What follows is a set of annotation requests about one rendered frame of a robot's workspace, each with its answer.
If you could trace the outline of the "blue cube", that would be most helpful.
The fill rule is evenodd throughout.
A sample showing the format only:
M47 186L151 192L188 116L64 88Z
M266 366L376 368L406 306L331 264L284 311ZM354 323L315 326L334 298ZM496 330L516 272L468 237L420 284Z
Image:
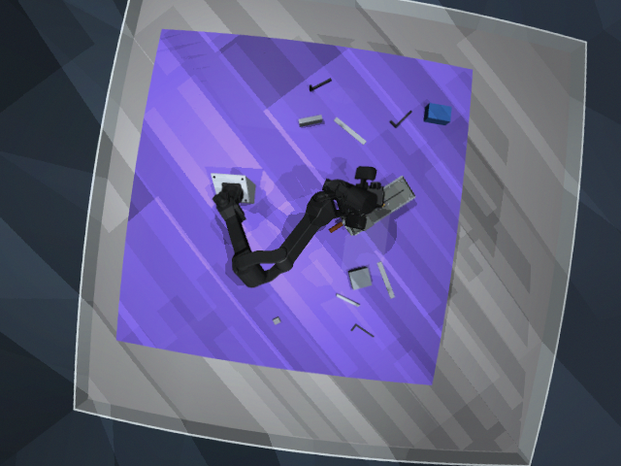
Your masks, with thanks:
M451 106L429 103L425 108L423 122L446 125L451 121Z

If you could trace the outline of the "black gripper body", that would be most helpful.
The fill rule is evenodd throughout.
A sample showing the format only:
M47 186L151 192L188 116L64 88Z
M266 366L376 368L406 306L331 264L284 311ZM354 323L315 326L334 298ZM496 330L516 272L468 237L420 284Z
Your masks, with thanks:
M359 166L357 167L355 179L361 179L360 183L357 183L357 186L367 187L368 182L366 181L374 181L376 179L376 168L374 167L365 167ZM354 213L354 212L353 212ZM356 229L364 230L366 228L367 218L365 216L358 216L354 213L354 215L348 214L346 216L345 225L347 227L352 227Z

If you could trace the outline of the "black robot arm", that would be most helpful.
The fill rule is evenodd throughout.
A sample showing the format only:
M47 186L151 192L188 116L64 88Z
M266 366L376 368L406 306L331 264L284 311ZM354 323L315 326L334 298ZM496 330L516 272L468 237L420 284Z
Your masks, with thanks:
M226 222L234 249L233 272L248 286L256 287L272 282L280 274L292 269L294 262L317 230L332 219L347 216L351 210L358 216L372 213L383 206L383 186L372 182L367 187L353 185L341 179L326 179L322 190L316 192L307 204L304 217L276 250L251 252L245 236L245 212L240 206L244 190L240 183L222 183L221 191L212 199ZM334 200L339 209L336 210ZM274 264L264 271L260 264Z

